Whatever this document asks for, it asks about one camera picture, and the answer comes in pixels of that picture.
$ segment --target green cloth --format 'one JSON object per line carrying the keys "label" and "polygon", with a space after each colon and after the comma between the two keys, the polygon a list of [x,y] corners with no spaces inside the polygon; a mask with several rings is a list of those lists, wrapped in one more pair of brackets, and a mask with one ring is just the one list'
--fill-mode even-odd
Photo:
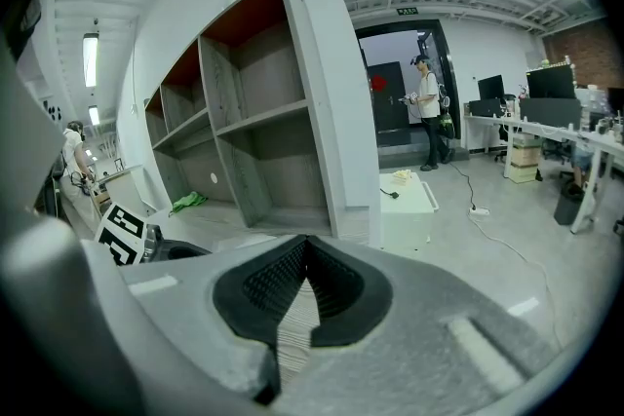
{"label": "green cloth", "polygon": [[172,210],[169,212],[169,216],[171,216],[172,213],[178,213],[183,208],[196,207],[197,205],[201,205],[205,201],[206,198],[204,196],[202,196],[201,194],[197,194],[195,191],[193,191],[191,194],[180,198],[174,203]]}

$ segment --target trash bin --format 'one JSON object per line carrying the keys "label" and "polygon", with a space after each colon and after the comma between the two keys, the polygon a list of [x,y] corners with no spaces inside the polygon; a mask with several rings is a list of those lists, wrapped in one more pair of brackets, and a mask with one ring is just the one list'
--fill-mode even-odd
{"label": "trash bin", "polygon": [[581,208],[583,202],[583,192],[574,191],[571,192],[575,184],[569,182],[562,187],[562,192],[557,203],[557,209],[555,210],[555,220],[559,225],[572,225],[578,210]]}

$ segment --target exit sign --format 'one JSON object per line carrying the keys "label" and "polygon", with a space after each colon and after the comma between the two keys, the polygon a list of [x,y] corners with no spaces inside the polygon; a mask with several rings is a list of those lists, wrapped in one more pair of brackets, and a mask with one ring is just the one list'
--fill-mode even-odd
{"label": "exit sign", "polygon": [[397,14],[399,16],[417,15],[418,10],[415,7],[402,7],[401,9],[397,9]]}

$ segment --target fluorescent light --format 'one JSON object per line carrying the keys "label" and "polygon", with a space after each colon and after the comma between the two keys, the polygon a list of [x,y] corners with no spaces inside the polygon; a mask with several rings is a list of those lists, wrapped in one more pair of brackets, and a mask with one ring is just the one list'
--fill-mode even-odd
{"label": "fluorescent light", "polygon": [[97,33],[87,33],[82,39],[82,63],[87,87],[95,87],[97,83],[98,41],[99,35]]}
{"label": "fluorescent light", "polygon": [[89,106],[89,116],[91,117],[91,125],[99,125],[99,114],[97,106]]}

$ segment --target brick wall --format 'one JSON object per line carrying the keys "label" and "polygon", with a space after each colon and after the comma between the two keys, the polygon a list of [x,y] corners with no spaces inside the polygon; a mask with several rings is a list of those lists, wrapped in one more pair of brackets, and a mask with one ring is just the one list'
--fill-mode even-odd
{"label": "brick wall", "polygon": [[570,57],[579,85],[624,88],[624,59],[605,19],[544,37],[544,47],[550,62]]}

